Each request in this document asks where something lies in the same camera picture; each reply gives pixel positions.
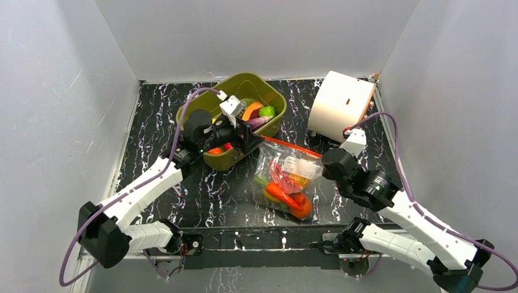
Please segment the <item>red toy chili pepper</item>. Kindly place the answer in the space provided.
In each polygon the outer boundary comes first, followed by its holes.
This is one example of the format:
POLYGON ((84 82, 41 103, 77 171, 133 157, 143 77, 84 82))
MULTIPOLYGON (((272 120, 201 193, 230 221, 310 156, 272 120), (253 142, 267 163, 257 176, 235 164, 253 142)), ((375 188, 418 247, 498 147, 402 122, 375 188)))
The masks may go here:
POLYGON ((308 178, 284 171, 282 167, 274 161, 270 162, 269 174, 271 179, 288 194, 302 192, 310 183, 308 178))

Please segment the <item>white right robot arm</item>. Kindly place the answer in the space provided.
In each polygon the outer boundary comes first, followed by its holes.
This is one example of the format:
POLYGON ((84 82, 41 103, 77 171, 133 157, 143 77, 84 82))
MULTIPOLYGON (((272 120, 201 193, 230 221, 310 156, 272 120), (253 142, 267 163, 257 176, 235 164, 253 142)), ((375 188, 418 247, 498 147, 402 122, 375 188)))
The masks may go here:
POLYGON ((353 253, 376 251, 391 256, 430 275, 447 292, 472 292, 483 276, 483 266, 491 257, 479 248, 485 240, 471 243, 447 233, 449 225, 434 226, 420 214, 401 185, 380 170, 364 170, 357 159, 342 148, 321 158, 323 177, 333 180, 342 197, 390 219, 413 238, 408 239, 354 218, 333 239, 333 248, 353 253))

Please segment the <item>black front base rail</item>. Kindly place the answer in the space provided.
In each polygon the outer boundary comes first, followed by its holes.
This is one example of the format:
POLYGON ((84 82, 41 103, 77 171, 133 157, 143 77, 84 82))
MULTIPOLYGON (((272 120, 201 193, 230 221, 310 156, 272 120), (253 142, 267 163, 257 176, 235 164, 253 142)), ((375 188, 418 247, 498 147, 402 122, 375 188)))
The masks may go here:
POLYGON ((218 227, 190 229, 202 236, 201 253, 188 253, 187 270, 220 267, 319 267, 341 269, 361 254, 325 253, 315 244, 325 233, 339 233, 344 225, 218 227))

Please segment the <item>orange toy papaya slice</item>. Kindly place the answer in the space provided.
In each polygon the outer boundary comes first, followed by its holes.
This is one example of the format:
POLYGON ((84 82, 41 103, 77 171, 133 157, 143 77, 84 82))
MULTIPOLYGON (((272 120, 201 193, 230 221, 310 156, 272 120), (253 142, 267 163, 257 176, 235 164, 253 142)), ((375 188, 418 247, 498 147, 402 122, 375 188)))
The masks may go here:
POLYGON ((241 116, 241 119, 243 121, 249 121, 249 120, 258 118, 259 111, 263 107, 264 107, 264 105, 261 102, 258 102, 258 101, 253 102, 245 109, 243 115, 241 116))

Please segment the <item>orange toy fruit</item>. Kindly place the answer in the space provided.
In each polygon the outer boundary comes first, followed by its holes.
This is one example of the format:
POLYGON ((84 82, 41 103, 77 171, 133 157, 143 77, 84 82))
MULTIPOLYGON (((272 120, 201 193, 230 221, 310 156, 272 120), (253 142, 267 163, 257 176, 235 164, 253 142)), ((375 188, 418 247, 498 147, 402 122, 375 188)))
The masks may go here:
POLYGON ((306 219, 313 211, 312 201, 302 192, 291 194, 291 197, 299 206, 302 207, 302 210, 290 208, 291 215, 295 216, 299 220, 306 219))

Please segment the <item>green toy lime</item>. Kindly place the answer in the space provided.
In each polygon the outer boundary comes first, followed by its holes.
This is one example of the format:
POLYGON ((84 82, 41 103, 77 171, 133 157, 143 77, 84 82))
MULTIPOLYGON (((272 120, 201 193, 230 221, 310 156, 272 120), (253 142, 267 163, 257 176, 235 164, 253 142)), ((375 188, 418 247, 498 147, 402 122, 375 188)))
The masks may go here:
POLYGON ((275 108, 272 106, 261 107, 258 110, 259 117, 270 117, 273 118, 276 116, 275 108))

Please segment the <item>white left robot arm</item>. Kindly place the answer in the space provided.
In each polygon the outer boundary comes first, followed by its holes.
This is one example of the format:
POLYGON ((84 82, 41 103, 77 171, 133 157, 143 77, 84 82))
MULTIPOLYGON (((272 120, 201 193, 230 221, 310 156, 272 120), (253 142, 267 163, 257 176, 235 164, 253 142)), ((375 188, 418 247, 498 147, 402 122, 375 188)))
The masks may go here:
POLYGON ((128 253, 158 248, 176 255, 184 245, 183 231, 168 220, 134 225, 138 214, 165 191, 181 183, 206 151, 230 143, 250 154, 264 137, 240 118, 221 116, 212 121, 207 110, 182 113, 170 151, 118 194, 99 204, 87 202, 79 210, 78 243, 105 269, 128 253))

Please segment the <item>purple toy eggplant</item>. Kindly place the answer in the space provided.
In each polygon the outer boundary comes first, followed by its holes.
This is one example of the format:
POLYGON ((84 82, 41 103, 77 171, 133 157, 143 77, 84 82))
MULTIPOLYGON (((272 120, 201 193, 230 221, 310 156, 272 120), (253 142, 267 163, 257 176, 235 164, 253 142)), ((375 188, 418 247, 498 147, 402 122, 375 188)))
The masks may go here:
POLYGON ((256 131, 257 129, 263 127, 265 124, 267 124, 273 116, 263 116, 258 118, 253 118, 247 121, 247 123, 250 125, 251 130, 256 131))

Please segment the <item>clear zip bag orange zipper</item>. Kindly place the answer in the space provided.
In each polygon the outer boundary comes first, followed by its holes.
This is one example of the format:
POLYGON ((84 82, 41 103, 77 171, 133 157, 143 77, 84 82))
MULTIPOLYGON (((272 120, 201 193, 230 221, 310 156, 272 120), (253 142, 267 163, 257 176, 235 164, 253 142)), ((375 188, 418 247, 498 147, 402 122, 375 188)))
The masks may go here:
POLYGON ((258 149, 253 201, 298 220, 310 218, 315 196, 307 189, 323 173, 322 155, 271 137, 258 149))

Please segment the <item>white cylindrical appliance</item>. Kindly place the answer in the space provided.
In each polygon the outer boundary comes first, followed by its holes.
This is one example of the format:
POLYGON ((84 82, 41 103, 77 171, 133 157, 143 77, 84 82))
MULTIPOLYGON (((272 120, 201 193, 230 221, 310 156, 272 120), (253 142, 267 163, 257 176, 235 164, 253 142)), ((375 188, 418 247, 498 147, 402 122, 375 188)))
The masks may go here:
POLYGON ((344 142, 343 131, 364 118, 375 88, 373 82, 329 71, 315 96, 307 129, 344 142))

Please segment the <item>red toy tomato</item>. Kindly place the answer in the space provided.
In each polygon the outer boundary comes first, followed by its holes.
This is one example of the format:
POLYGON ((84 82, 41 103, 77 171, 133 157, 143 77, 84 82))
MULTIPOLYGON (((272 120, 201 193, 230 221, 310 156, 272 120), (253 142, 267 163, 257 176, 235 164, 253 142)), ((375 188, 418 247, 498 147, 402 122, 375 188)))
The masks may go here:
POLYGON ((215 147, 211 150, 208 150, 207 151, 208 154, 213 154, 213 155, 219 155, 219 154, 223 154, 224 153, 224 149, 222 149, 221 147, 215 147))

